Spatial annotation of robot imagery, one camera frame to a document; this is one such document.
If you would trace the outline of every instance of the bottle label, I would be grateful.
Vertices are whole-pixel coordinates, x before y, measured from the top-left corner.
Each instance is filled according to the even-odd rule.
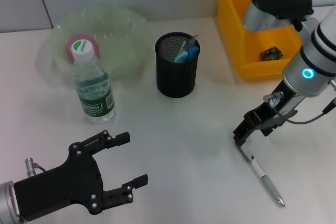
[[[80,97],[79,100],[84,112],[95,118],[108,114],[114,108],[114,99],[111,89],[102,98],[87,100]]]

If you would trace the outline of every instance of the table surface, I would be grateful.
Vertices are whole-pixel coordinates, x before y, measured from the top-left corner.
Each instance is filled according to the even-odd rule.
[[[319,7],[316,16],[321,19],[328,10]],[[149,176],[148,185],[134,191],[132,204],[97,216],[72,205],[32,223],[335,223],[336,113],[249,138],[247,145],[283,196],[286,208],[280,209],[232,138],[244,114],[260,105],[280,80],[241,81],[214,17],[151,26],[155,38],[177,30],[199,35],[196,87],[180,99],[162,95],[153,53],[142,72],[112,82],[117,114],[103,125],[88,123],[75,90],[54,78],[43,53],[50,30],[0,34],[0,182],[24,179],[27,157],[45,169],[59,166],[71,143],[104,129],[111,135],[131,134],[131,143],[94,157],[104,189]],[[295,120],[313,118],[334,97],[327,88],[317,98],[305,99]]]

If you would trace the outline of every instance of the bottle cap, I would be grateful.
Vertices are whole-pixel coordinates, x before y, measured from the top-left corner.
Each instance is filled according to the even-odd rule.
[[[75,41],[71,46],[71,52],[75,61],[88,61],[95,56],[92,43],[86,39]]]

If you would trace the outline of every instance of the pen holder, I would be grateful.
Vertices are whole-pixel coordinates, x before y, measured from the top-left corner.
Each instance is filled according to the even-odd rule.
[[[163,35],[155,44],[156,85],[167,97],[184,97],[194,90],[198,55],[190,61],[174,63],[182,43],[190,38],[189,34],[174,32]],[[201,50],[197,40],[195,46]]]

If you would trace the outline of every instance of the yellow plastic bin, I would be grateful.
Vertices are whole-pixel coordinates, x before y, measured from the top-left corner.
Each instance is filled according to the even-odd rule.
[[[217,22],[231,61],[247,81],[280,78],[282,70],[302,43],[293,27],[250,33],[243,27],[245,11],[251,0],[219,0]],[[261,61],[260,52],[276,46],[280,60]]]

